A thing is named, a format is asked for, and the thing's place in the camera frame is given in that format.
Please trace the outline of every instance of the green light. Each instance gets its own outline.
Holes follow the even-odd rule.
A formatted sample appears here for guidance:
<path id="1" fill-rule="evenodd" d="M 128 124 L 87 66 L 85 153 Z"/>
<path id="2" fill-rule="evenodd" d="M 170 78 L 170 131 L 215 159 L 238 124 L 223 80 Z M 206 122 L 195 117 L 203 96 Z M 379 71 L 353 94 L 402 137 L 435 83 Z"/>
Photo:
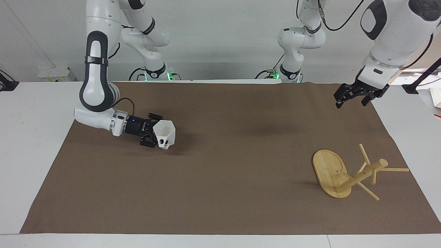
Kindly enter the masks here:
<path id="1" fill-rule="evenodd" d="M 173 81 L 174 80 L 173 76 L 169 72 L 167 72 L 167 76 L 168 76 L 168 80 L 169 81 Z"/>

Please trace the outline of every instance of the wooden pole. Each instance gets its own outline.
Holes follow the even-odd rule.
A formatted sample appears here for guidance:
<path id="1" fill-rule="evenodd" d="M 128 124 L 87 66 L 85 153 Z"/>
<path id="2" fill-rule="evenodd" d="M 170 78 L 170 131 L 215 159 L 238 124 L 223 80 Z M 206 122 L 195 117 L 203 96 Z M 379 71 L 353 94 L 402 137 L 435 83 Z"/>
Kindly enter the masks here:
<path id="1" fill-rule="evenodd" d="M 380 198 L 378 196 L 376 196 L 372 191 L 370 191 L 368 188 L 366 188 L 366 186 L 364 186 L 362 183 L 358 182 L 357 183 L 362 189 L 364 189 L 364 191 L 366 191 L 370 196 L 372 196 L 376 201 L 379 201 Z"/>
<path id="2" fill-rule="evenodd" d="M 364 162 L 363 163 L 363 165 L 360 167 L 360 169 L 358 170 L 358 172 L 357 173 L 360 173 L 360 172 L 362 172 L 363 170 L 364 170 L 364 167 L 366 167 L 366 165 L 367 165 L 367 163 L 366 162 Z"/>
<path id="3" fill-rule="evenodd" d="M 351 178 L 351 179 L 355 179 L 355 177 L 353 177 L 353 176 L 351 176 L 351 175 L 349 175 L 349 174 L 347 174 L 347 173 L 344 173 L 343 171 L 339 171 L 339 170 L 337 170 L 337 173 L 340 174 L 340 175 L 343 175 L 343 176 L 349 177 L 349 178 Z"/>
<path id="4" fill-rule="evenodd" d="M 361 153 L 363 154 L 364 161 L 366 161 L 366 163 L 368 165 L 370 165 L 370 161 L 369 161 L 369 158 L 367 157 L 366 151 L 364 150 L 363 144 L 359 144 L 359 147 L 360 147 Z"/>
<path id="5" fill-rule="evenodd" d="M 375 185 L 377 183 L 377 170 L 372 170 L 372 182 L 370 184 Z"/>
<path id="6" fill-rule="evenodd" d="M 409 169 L 405 168 L 383 168 L 381 171 L 393 171 L 393 172 L 410 172 Z"/>
<path id="7" fill-rule="evenodd" d="M 361 182 L 362 180 L 372 176 L 373 169 L 376 169 L 377 171 L 385 168 L 388 165 L 387 161 L 384 159 L 380 159 L 378 162 L 374 163 L 373 165 L 368 166 L 366 169 L 364 169 L 362 172 L 355 175 L 354 179 L 349 179 L 346 182 L 342 183 L 340 186 L 336 187 L 336 192 L 341 193 L 345 189 L 350 188 L 357 183 Z"/>

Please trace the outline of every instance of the white box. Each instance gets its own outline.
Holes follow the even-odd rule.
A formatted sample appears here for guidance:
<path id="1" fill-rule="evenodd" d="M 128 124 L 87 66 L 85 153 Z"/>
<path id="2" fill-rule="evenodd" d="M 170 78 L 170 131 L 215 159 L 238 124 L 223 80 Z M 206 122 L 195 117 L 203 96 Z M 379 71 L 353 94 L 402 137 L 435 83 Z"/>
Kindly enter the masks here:
<path id="1" fill-rule="evenodd" d="M 430 94 L 432 95 L 434 106 L 437 108 L 441 108 L 441 88 L 430 88 Z"/>
<path id="2" fill-rule="evenodd" d="M 78 81 L 69 67 L 40 68 L 38 78 L 41 82 L 75 82 Z"/>

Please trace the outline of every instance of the black strap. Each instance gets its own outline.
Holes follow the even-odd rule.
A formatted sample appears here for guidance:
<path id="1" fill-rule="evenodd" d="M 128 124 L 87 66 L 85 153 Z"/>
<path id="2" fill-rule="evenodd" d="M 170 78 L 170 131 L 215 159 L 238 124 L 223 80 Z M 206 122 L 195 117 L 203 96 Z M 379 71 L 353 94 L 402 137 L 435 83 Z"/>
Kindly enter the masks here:
<path id="1" fill-rule="evenodd" d="M 164 73 L 165 69 L 166 69 L 166 66 L 165 66 L 165 63 L 164 63 L 164 65 L 162 66 L 161 69 L 156 70 L 156 71 L 149 71 L 148 69 L 146 69 L 146 72 L 147 72 L 147 74 L 150 75 L 151 78 L 153 78 L 153 79 L 157 79 L 157 78 L 159 78 L 159 76 L 160 76 L 162 73 Z"/>
<path id="2" fill-rule="evenodd" d="M 153 29 L 155 28 L 156 25 L 156 21 L 155 18 L 152 17 L 152 24 L 150 24 L 150 26 L 143 32 L 144 35 L 149 35 Z"/>
<path id="3" fill-rule="evenodd" d="M 309 29 L 307 26 L 305 26 L 305 28 L 308 31 L 308 33 L 315 34 L 316 32 L 318 32 L 321 29 L 321 22 L 320 22 L 320 25 L 318 26 L 318 28 L 316 28 L 314 30 Z"/>
<path id="4" fill-rule="evenodd" d="M 283 68 L 283 64 L 280 65 L 280 72 L 285 75 L 286 77 L 288 77 L 288 79 L 290 80 L 294 80 L 300 73 L 300 70 L 296 71 L 296 72 L 290 72 L 285 70 L 285 68 Z"/>
<path id="5" fill-rule="evenodd" d="M 105 66 L 109 66 L 109 61 L 106 58 L 92 57 L 86 56 L 84 61 L 86 64 L 103 64 Z"/>

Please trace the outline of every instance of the white plastic cup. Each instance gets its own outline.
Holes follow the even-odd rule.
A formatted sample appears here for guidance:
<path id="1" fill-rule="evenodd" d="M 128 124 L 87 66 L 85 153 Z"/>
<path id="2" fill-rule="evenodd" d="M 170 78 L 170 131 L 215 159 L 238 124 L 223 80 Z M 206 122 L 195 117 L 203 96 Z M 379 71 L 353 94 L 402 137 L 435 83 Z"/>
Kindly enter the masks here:
<path id="1" fill-rule="evenodd" d="M 171 120 L 160 120 L 153 126 L 153 132 L 161 149 L 168 150 L 170 146 L 175 144 L 176 128 Z"/>

